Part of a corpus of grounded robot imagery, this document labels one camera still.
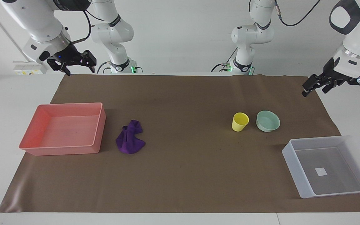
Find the yellow plastic cup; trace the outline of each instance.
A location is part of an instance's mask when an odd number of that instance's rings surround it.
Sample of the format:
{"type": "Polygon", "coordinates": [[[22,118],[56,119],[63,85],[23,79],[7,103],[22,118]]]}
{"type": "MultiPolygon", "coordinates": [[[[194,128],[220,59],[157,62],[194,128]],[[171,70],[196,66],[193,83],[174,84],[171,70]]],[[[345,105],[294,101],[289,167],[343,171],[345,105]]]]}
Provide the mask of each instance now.
{"type": "Polygon", "coordinates": [[[234,131],[240,132],[249,123],[250,118],[247,114],[238,112],[234,114],[232,128],[234,131]]]}

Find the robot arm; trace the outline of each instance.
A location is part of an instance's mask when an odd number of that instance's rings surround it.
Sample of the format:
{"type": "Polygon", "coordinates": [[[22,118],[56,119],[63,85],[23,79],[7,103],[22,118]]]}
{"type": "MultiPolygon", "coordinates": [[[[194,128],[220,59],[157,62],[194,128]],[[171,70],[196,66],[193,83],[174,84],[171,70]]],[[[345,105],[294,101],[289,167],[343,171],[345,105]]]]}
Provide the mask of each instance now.
{"type": "Polygon", "coordinates": [[[6,11],[30,33],[23,52],[37,63],[47,60],[54,71],[70,76],[66,68],[81,65],[94,72],[96,59],[90,51],[77,51],[62,24],[55,18],[55,10],[84,11],[89,0],[2,0],[6,11]]]}
{"type": "Polygon", "coordinates": [[[252,44],[264,44],[273,40],[274,29],[270,26],[270,17],[274,9],[274,0],[254,0],[251,6],[251,18],[254,25],[234,28],[232,40],[237,45],[236,57],[230,60],[235,71],[249,73],[255,55],[252,44]]]}
{"type": "Polygon", "coordinates": [[[127,56],[126,49],[119,43],[133,39],[133,28],[120,17],[113,0],[92,0],[92,3],[97,16],[106,22],[92,28],[92,40],[105,47],[112,73],[132,73],[132,68],[137,64],[127,56]]]}
{"type": "Polygon", "coordinates": [[[313,74],[304,84],[302,94],[306,97],[316,88],[327,93],[347,82],[359,85],[360,79],[360,0],[341,0],[330,15],[331,27],[345,39],[336,54],[326,63],[323,73],[313,74]]]}

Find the light green bowl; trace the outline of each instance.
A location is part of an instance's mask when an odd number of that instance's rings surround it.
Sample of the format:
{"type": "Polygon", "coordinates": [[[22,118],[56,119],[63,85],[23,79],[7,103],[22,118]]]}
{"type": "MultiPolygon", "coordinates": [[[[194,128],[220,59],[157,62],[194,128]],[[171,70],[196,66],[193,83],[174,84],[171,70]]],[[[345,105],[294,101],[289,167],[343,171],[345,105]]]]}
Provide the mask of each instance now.
{"type": "Polygon", "coordinates": [[[272,132],[280,127],[280,119],[271,111],[261,111],[256,116],[256,125],[263,132],[272,132]]]}

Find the white wall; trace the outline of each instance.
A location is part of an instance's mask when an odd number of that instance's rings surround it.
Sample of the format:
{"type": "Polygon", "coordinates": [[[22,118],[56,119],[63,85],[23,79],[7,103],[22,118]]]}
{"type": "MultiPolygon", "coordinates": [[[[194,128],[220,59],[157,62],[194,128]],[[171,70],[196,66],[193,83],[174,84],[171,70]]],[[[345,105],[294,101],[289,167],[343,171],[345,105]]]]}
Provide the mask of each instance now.
{"type": "MultiPolygon", "coordinates": [[[[293,23],[301,19],[316,0],[279,1],[283,19],[293,23]]],[[[271,43],[256,45],[256,73],[271,75],[311,75],[321,73],[323,65],[343,40],[328,22],[338,0],[322,1],[307,19],[296,27],[286,27],[272,16],[276,30],[271,43]]],[[[230,33],[234,27],[252,24],[248,0],[116,0],[116,7],[135,31],[133,41],[125,43],[128,55],[146,73],[208,72],[225,62],[233,52],[230,33]]],[[[82,12],[55,13],[69,27],[72,39],[87,34],[82,12]]],[[[16,24],[0,4],[0,21],[19,46],[28,34],[16,24]]],[[[91,38],[76,45],[79,51],[90,49],[98,64],[109,60],[105,50],[91,38]]],[[[0,74],[13,73],[12,61],[21,54],[0,29],[0,74]]],[[[90,73],[87,68],[71,67],[73,73],[90,73]]]]}

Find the purple towel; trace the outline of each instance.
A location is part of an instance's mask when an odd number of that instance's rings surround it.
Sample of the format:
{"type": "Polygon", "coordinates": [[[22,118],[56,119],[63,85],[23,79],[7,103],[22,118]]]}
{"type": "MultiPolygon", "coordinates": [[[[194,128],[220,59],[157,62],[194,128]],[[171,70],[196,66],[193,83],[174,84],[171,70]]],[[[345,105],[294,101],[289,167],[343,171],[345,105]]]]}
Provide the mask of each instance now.
{"type": "Polygon", "coordinates": [[[143,129],[139,121],[132,120],[128,126],[123,127],[123,131],[116,139],[119,151],[125,154],[134,154],[142,149],[145,145],[143,140],[135,137],[136,134],[142,133],[143,129]]]}

